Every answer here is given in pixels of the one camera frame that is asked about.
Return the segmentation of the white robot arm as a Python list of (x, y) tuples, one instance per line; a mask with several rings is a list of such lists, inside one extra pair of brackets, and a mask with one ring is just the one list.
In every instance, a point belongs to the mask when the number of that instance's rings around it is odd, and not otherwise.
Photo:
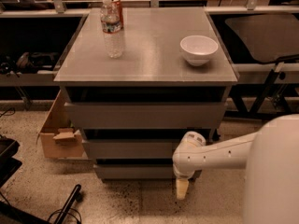
[(207, 145), (197, 132), (182, 137), (173, 157), (177, 198), (203, 169), (244, 168), (243, 224), (299, 224), (299, 115), (272, 119), (256, 133)]

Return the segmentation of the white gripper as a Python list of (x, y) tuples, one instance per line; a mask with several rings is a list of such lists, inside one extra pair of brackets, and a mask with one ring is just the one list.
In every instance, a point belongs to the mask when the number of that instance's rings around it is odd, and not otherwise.
[(179, 200), (186, 197), (189, 180), (199, 170), (195, 165), (200, 157), (199, 152), (206, 145), (206, 139), (197, 132), (189, 131), (184, 134), (177, 146), (173, 157), (173, 170), (176, 176), (176, 194)]

